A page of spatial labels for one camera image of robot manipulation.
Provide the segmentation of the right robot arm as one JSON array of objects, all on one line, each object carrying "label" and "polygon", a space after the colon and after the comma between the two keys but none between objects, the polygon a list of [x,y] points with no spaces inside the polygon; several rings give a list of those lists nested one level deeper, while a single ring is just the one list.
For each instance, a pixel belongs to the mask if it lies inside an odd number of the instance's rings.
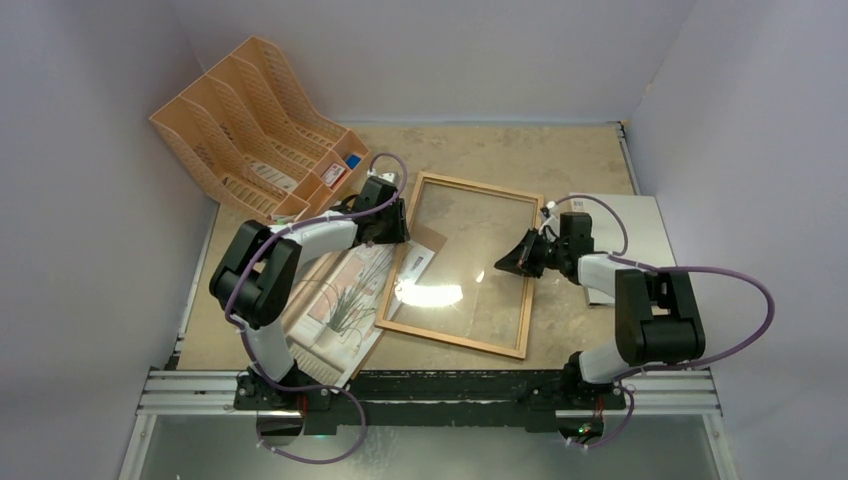
[{"label": "right robot arm", "polygon": [[563,213],[559,232],[528,230],[495,269],[527,278],[556,270],[572,284],[614,300],[614,335],[589,351],[572,354],[563,367],[564,399],[584,407],[612,390],[624,373],[644,366],[698,360],[706,336],[687,273],[651,271],[618,263],[596,249],[586,213]]}]

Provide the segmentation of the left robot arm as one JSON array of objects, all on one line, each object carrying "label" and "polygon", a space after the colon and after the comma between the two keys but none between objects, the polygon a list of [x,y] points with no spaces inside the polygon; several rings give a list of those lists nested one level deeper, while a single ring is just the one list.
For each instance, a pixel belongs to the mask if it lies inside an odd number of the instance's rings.
[{"label": "left robot arm", "polygon": [[302,381],[281,321],[299,270],[325,254],[407,242],[401,192],[392,181],[371,176],[350,202],[315,217],[285,226],[250,220],[239,227],[209,291],[236,327],[249,375],[272,408],[287,408],[298,393],[313,389]]}]

